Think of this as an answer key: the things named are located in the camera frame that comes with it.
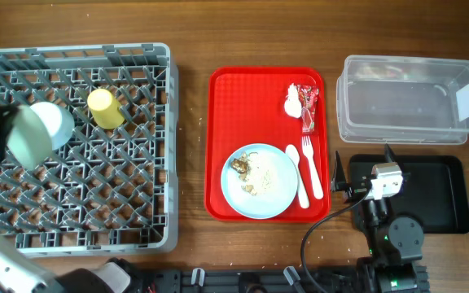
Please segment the light blue bowl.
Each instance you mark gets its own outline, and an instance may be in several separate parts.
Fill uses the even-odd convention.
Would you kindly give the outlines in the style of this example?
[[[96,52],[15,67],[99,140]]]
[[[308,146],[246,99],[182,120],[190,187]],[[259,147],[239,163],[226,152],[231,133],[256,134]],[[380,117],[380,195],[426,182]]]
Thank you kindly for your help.
[[[53,151],[58,150],[70,140],[75,128],[75,121],[66,108],[50,102],[39,102],[34,103],[31,109],[46,126]]]

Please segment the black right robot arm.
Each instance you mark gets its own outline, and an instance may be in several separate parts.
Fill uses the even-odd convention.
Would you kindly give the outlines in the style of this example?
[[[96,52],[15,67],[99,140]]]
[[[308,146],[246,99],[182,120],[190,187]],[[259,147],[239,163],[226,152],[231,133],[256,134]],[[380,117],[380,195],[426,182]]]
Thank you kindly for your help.
[[[352,182],[346,180],[340,156],[335,156],[331,191],[342,191],[347,203],[360,208],[370,251],[369,257],[357,261],[358,284],[363,292],[429,292],[427,271],[416,264],[423,258],[423,227],[412,216],[395,216],[389,203],[410,175],[388,145],[384,156],[384,163]]]

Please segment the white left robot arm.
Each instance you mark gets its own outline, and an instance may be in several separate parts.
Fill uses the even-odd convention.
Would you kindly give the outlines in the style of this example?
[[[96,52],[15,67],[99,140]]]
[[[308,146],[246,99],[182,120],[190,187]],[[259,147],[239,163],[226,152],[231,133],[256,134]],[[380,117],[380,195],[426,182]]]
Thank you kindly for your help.
[[[0,107],[0,163],[6,147],[18,151],[26,167],[37,166],[53,151],[40,116],[29,106]],[[110,259],[94,270],[57,276],[19,253],[0,235],[0,292],[133,292],[142,285],[123,261]]]

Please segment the yellow plastic cup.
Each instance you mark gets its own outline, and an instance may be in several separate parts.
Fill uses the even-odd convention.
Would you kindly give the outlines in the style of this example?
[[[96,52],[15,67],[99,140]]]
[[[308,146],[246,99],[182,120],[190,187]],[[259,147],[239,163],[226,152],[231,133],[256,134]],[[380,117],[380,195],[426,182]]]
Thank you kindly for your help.
[[[115,129],[125,121],[120,112],[121,104],[109,90],[93,90],[88,95],[87,104],[95,123],[103,129]]]

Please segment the mint green bowl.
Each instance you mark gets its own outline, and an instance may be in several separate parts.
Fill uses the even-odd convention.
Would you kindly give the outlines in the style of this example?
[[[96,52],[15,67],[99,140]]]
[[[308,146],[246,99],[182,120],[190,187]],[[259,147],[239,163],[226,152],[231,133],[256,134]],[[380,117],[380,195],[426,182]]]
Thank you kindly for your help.
[[[7,147],[27,170],[34,170],[53,152],[46,126],[29,106],[19,105]]]

